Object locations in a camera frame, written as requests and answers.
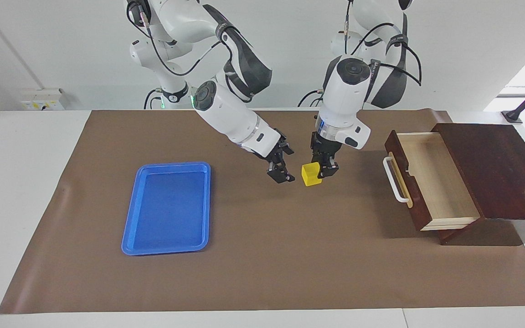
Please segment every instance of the white table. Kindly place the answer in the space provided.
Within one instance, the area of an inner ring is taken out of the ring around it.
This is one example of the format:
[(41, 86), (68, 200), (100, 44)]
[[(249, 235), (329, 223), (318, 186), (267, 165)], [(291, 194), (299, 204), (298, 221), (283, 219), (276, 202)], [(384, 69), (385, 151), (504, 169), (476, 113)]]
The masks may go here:
[[(0, 302), (90, 114), (0, 112)], [(458, 123), (506, 124), (453, 112)], [(517, 130), (525, 139), (523, 125)], [(0, 315), (0, 327), (525, 327), (525, 307)]]

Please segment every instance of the wooden cabinet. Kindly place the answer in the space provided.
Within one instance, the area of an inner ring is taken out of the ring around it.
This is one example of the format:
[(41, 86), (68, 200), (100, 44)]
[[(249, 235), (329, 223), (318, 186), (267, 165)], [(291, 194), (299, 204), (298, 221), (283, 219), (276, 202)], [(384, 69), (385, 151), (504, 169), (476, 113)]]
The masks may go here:
[(525, 243), (525, 142), (511, 125), (440, 123), (386, 141), (385, 169), (414, 226), (444, 245)]

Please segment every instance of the blue plastic tray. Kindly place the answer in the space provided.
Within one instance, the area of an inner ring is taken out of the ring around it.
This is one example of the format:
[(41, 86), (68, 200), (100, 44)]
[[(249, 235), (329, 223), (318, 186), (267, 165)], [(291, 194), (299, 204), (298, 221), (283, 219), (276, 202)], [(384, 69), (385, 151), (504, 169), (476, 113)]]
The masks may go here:
[(210, 166), (149, 164), (135, 177), (121, 249), (127, 255), (199, 251), (210, 230)]

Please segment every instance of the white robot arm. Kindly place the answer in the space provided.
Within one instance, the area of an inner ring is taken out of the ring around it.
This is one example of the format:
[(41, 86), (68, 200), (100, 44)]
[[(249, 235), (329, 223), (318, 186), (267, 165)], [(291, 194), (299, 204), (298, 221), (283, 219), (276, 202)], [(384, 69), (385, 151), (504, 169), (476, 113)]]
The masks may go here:
[[(132, 13), (138, 26), (147, 29), (149, 36), (149, 43), (133, 43), (131, 56), (158, 75), (170, 102), (182, 99), (188, 86), (183, 79), (185, 73), (178, 73), (179, 67), (166, 61), (187, 54), (192, 43), (208, 37), (215, 36), (226, 46), (230, 59), (216, 77), (197, 89), (191, 97), (192, 105), (216, 131), (269, 162), (267, 174), (277, 183), (294, 181), (283, 159), (283, 153), (293, 154), (285, 135), (245, 105), (269, 86), (273, 72), (256, 56), (238, 29), (215, 8), (201, 5), (198, 0), (127, 2), (128, 13)], [(150, 56), (149, 45), (160, 56)]]
[[(414, 52), (408, 47), (407, 17), (403, 11), (412, 0), (349, 2), (353, 16), (369, 33), (361, 36), (340, 31), (332, 40), (332, 51), (338, 57), (329, 64), (325, 75), (323, 104), (311, 140), (312, 163), (319, 164), (319, 179), (333, 176), (339, 169), (335, 153), (342, 144), (355, 149), (366, 144), (370, 128), (356, 116), (364, 103), (387, 108), (404, 95), (407, 77), (420, 85), (420, 78), (416, 80), (406, 72), (407, 51)], [(420, 75), (420, 60), (417, 61)]]

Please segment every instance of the yellow cube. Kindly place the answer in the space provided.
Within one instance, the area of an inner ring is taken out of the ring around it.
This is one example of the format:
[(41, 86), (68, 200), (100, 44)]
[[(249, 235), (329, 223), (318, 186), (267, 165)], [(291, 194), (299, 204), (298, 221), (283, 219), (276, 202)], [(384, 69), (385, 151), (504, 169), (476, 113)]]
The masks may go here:
[(301, 176), (306, 186), (319, 185), (323, 179), (319, 179), (319, 163), (313, 162), (301, 166)]

